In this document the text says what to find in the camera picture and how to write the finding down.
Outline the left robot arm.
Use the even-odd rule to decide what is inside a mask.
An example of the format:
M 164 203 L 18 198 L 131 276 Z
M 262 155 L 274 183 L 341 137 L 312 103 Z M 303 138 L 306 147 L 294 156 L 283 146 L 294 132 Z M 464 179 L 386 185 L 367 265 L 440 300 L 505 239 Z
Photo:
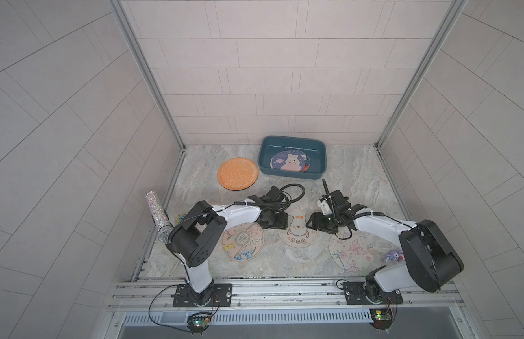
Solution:
M 214 280 L 208 258 L 225 230 L 245 223 L 285 229 L 288 220 L 285 210 L 293 203 L 283 188 L 272 186 L 262 197 L 249 196 L 227 206 L 200 201 L 192 207 L 164 239 L 167 249 L 184 265 L 189 295 L 197 299 L 199 305 L 212 297 Z

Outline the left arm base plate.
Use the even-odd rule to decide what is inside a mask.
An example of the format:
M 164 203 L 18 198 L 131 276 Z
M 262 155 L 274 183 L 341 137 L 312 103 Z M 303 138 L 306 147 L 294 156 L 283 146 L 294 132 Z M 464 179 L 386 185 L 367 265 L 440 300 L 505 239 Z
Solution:
M 173 307 L 229 307 L 232 284 L 212 282 L 204 291 L 195 292 L 189 284 L 181 284 L 174 294 Z

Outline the purple bunny coaster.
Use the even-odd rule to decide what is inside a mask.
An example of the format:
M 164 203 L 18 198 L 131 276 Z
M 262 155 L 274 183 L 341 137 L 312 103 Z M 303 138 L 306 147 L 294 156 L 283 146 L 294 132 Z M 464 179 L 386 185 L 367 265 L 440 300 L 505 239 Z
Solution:
M 311 165 L 308 155 L 299 150 L 282 151 L 274 155 L 270 168 L 288 172 L 305 172 Z

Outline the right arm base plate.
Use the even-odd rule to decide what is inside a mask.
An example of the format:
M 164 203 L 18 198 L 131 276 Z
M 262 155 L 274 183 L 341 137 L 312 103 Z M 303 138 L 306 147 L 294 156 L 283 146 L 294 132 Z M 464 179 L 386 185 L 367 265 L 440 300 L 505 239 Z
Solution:
M 401 305 L 399 290 L 384 292 L 373 282 L 343 282 L 341 286 L 348 305 Z

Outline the teal storage box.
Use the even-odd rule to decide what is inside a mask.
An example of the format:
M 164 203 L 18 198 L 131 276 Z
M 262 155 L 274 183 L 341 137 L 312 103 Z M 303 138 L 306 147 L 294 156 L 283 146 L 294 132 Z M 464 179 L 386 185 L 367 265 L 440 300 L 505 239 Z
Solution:
M 266 175 L 321 179 L 327 169 L 322 141 L 288 136 L 267 136 L 258 154 L 258 166 Z

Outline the cream cat coaster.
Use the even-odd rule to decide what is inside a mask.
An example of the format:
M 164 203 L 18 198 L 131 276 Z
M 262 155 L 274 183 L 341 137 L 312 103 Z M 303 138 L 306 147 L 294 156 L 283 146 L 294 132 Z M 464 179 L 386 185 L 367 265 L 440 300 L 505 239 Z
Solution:
M 306 248 L 318 238 L 318 232 L 306 226 L 311 214 L 300 209 L 286 210 L 287 227 L 278 230 L 280 239 L 290 247 Z

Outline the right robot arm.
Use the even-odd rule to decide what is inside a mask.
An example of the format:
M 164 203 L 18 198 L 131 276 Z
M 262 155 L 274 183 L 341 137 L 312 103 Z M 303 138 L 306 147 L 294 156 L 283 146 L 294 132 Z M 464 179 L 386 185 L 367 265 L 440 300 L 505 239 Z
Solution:
M 364 295 L 379 304 L 385 295 L 402 288 L 418 286 L 436 292 L 465 266 L 443 232 L 431 220 L 400 221 L 365 205 L 352 205 L 348 197 L 336 190 L 317 202 L 319 212 L 306 222 L 312 230 L 336 235 L 342 227 L 354 232 L 373 234 L 400 247 L 404 261 L 393 267 L 381 267 L 366 276 Z

